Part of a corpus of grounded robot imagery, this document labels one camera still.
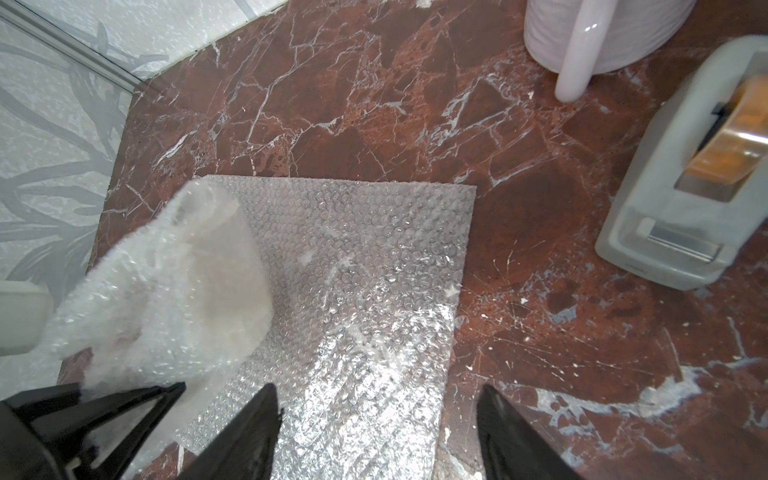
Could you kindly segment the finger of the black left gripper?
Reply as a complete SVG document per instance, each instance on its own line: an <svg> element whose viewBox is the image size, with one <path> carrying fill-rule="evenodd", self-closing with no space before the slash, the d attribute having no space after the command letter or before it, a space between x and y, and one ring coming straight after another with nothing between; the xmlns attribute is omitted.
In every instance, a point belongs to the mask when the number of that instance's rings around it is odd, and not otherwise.
<svg viewBox="0 0 768 480"><path fill-rule="evenodd" d="M3 479L119 479L186 384L84 400L76 383L1 401Z"/></svg>

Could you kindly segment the clear bubble wrap sheet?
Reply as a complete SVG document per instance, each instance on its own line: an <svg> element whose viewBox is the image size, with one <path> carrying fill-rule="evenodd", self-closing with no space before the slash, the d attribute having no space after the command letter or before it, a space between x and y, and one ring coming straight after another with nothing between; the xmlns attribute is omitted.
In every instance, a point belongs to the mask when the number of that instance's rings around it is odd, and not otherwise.
<svg viewBox="0 0 768 480"><path fill-rule="evenodd" d="M209 176L242 205L269 273L268 336L211 401L162 433L201 452L265 384L283 425L276 479L427 479L476 197L452 183Z"/></svg>
<svg viewBox="0 0 768 480"><path fill-rule="evenodd" d="M198 388L237 368L273 316L243 205L198 179L101 258L54 312L41 346L58 358L89 350L83 384L92 393Z"/></svg>

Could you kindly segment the pale pink mug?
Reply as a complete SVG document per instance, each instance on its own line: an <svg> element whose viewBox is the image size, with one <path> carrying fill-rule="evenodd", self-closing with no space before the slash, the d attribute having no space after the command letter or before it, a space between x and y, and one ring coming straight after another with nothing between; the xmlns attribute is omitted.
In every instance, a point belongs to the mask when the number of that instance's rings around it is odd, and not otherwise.
<svg viewBox="0 0 768 480"><path fill-rule="evenodd" d="M694 0L533 0L526 3L524 44L557 74L554 95L578 100L595 75L653 53L684 24Z"/></svg>

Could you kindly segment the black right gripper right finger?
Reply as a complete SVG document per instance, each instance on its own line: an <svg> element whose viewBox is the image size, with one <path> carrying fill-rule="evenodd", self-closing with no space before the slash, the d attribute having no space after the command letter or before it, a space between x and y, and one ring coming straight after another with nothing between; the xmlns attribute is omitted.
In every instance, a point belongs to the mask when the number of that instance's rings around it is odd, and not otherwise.
<svg viewBox="0 0 768 480"><path fill-rule="evenodd" d="M486 479L582 479L490 384L480 391L476 423Z"/></svg>

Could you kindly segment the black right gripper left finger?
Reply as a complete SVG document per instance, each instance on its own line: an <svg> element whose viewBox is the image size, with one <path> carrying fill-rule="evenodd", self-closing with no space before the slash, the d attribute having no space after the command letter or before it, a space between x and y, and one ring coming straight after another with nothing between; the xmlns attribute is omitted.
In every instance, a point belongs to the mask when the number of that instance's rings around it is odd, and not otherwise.
<svg viewBox="0 0 768 480"><path fill-rule="evenodd" d="M269 479L282 420L277 387L268 383L178 479Z"/></svg>

